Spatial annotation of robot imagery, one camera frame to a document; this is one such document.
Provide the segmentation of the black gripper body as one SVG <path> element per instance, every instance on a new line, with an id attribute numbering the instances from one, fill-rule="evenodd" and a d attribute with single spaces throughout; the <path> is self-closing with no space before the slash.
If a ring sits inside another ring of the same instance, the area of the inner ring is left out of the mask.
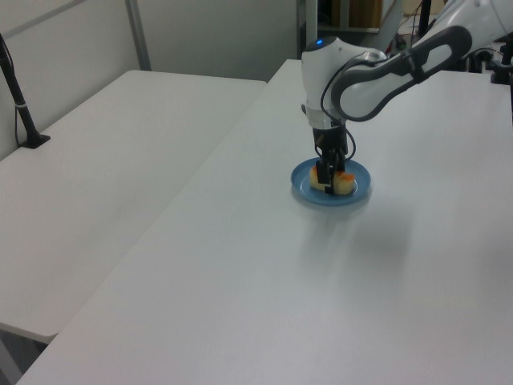
<path id="1" fill-rule="evenodd" d="M 325 161 L 343 160 L 348 156 L 348 139 L 345 125 L 330 129 L 313 129 L 316 153 Z"/>

